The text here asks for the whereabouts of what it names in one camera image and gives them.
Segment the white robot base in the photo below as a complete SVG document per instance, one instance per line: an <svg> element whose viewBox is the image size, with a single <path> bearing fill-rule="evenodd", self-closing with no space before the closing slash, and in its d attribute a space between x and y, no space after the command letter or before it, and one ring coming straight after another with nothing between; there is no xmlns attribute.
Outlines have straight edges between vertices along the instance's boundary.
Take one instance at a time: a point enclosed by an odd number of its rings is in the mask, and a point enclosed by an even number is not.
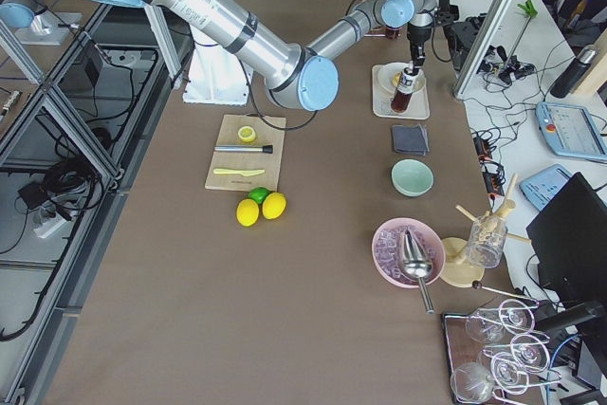
<svg viewBox="0 0 607 405"><path fill-rule="evenodd" d="M213 39L191 27L194 51L183 94L186 103L243 106L248 86L238 59Z"/></svg>

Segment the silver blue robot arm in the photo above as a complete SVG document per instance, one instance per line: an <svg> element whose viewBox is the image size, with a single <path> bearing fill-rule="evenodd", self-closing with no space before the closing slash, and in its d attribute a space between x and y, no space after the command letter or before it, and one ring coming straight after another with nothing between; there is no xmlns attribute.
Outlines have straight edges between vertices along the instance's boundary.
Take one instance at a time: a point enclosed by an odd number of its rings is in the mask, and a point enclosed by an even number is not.
<svg viewBox="0 0 607 405"><path fill-rule="evenodd" d="M372 28L400 28L431 12L437 0L365 0L309 46L287 44L234 0L92 0L165 7L248 64L265 79L269 98L288 109L323 110L337 97L333 61Z"/></svg>

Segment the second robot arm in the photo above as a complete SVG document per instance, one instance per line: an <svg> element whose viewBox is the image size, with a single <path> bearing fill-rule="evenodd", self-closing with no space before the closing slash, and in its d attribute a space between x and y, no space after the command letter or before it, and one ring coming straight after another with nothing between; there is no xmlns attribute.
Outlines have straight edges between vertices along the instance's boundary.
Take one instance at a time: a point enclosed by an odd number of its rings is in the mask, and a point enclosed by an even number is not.
<svg viewBox="0 0 607 405"><path fill-rule="evenodd" d="M23 45L59 46L68 30L43 0L1 0L1 20Z"/></svg>

